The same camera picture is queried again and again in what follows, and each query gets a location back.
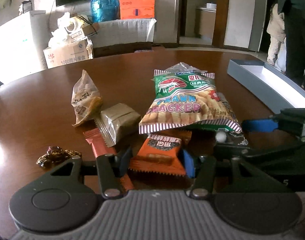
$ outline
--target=prawn cracker bag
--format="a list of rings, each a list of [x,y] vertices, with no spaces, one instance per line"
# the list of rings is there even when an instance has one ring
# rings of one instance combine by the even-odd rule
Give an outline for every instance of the prawn cracker bag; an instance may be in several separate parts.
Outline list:
[[[239,129],[217,95],[214,79],[184,72],[157,75],[154,80],[156,99],[139,123],[140,134],[178,127]]]

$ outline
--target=black pants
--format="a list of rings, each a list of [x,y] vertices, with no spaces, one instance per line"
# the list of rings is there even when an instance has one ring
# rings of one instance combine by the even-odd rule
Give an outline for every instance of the black pants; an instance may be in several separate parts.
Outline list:
[[[301,11],[291,7],[285,14],[286,76],[305,88],[305,19]]]

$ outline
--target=wooden table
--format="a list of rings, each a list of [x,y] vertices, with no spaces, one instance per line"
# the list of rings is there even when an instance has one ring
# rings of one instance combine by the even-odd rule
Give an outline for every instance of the wooden table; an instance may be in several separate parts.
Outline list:
[[[154,69],[166,69],[178,62],[216,73],[218,91],[224,93],[239,121],[268,117],[272,112],[253,94],[227,75],[230,59],[252,60],[246,54],[214,51],[154,51],[86,60],[56,67],[21,78],[0,87],[0,235],[11,237],[16,228],[8,210],[11,195],[33,181],[43,170],[36,160],[50,145],[83,153],[94,160],[83,132],[94,128],[89,122],[78,128],[70,104],[72,88],[83,69],[103,96],[103,108],[127,103],[143,115],[155,98]],[[134,151],[143,139],[134,135]],[[292,140],[281,131],[249,137],[254,147],[271,147]],[[196,154],[211,152],[209,133],[194,133],[190,143]],[[158,187],[165,179],[146,177],[139,184]]]

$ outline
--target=blue gripper part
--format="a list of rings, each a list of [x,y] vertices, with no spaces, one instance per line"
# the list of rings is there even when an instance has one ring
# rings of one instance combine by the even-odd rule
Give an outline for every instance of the blue gripper part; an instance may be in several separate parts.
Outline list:
[[[196,176],[195,172],[195,165],[194,165],[194,159],[192,156],[184,149],[181,150],[181,162],[182,165],[185,167],[186,174],[189,178],[193,179]]]
[[[278,122],[272,119],[245,120],[242,122],[244,132],[272,132],[278,129]]]

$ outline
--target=person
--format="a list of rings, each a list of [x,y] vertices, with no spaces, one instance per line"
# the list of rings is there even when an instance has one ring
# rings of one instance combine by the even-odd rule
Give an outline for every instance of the person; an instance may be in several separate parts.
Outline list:
[[[305,0],[278,0],[285,14],[286,76],[305,89]]]
[[[278,55],[280,47],[282,43],[284,43],[286,37],[284,14],[278,14],[277,2],[275,2],[270,9],[270,20],[267,32],[270,34],[270,46],[267,62],[271,65],[275,65],[276,56]]]

